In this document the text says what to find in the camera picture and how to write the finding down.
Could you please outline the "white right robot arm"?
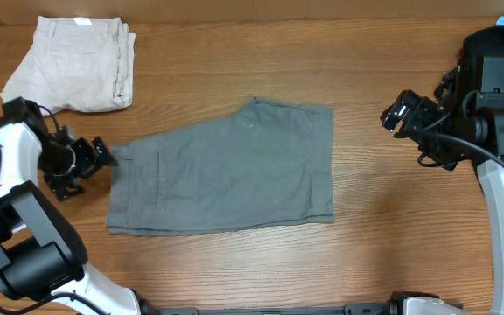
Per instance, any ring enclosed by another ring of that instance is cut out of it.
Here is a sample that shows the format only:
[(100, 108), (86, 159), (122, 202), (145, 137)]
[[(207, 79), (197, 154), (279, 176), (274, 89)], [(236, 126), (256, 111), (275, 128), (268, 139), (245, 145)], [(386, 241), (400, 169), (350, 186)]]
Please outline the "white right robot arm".
[(472, 163), (484, 193), (493, 250), (490, 312), (504, 314), (504, 56), (461, 59), (435, 91), (436, 100), (402, 91), (382, 126), (418, 145), (423, 167)]

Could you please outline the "grey shorts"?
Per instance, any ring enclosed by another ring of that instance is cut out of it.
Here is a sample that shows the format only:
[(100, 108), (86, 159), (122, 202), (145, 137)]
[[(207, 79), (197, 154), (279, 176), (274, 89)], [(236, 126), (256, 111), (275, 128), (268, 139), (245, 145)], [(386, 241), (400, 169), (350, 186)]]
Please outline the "grey shorts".
[(333, 112), (254, 98), (234, 114), (115, 145), (111, 233), (199, 235), (332, 223)]

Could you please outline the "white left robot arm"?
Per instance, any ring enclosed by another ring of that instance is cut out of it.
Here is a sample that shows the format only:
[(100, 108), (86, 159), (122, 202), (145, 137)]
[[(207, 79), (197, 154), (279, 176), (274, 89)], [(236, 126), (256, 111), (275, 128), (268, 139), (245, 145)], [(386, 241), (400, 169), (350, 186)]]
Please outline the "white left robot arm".
[[(29, 298), (21, 313), (49, 303), (79, 314), (152, 314), (153, 306), (88, 261), (75, 228), (40, 191), (43, 179), (60, 201), (82, 194), (79, 179), (116, 166), (100, 137), (87, 141), (68, 127), (49, 132), (47, 108), (18, 97), (0, 117), (0, 292)], [(8, 309), (0, 305), (0, 313)]]

